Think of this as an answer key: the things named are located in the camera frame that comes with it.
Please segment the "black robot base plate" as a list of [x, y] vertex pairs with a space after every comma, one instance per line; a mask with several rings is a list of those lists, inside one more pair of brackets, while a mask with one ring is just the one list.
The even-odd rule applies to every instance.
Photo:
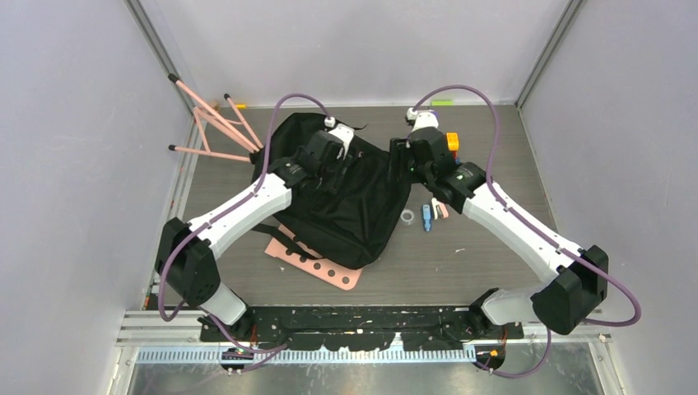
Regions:
[[524, 336], [520, 325], [496, 326], [452, 305], [253, 306], [228, 331], [238, 342], [288, 351], [383, 351], [396, 340], [405, 351], [450, 351]]

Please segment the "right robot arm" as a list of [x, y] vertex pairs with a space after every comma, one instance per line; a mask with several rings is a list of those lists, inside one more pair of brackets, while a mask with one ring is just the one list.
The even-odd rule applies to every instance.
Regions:
[[444, 133], [421, 128], [389, 143], [389, 180], [422, 184], [434, 198], [489, 230], [537, 275], [537, 286], [493, 288], [469, 305], [470, 327], [492, 337], [503, 325], [540, 322], [570, 334], [607, 296], [609, 258], [593, 245], [584, 249], [559, 236], [514, 202], [486, 171], [458, 163]]

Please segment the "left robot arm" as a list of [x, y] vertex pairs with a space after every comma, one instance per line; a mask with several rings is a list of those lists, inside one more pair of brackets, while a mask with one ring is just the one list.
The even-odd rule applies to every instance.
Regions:
[[185, 304], [216, 317], [230, 339], [244, 340], [253, 320], [246, 303], [223, 284], [217, 259], [242, 235], [287, 209], [302, 188], [329, 186], [342, 171], [353, 137], [344, 124], [318, 131], [292, 156], [274, 162], [265, 156], [259, 177], [214, 210], [189, 222], [166, 222], [156, 262], [160, 289], [170, 286]]

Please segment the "black student backpack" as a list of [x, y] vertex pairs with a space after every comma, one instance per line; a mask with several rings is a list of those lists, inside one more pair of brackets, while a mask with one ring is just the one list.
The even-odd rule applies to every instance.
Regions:
[[361, 137], [351, 140], [336, 193], [304, 189], [274, 218], [298, 240], [351, 270], [379, 258], [400, 221], [412, 186], [389, 182], [389, 154]]

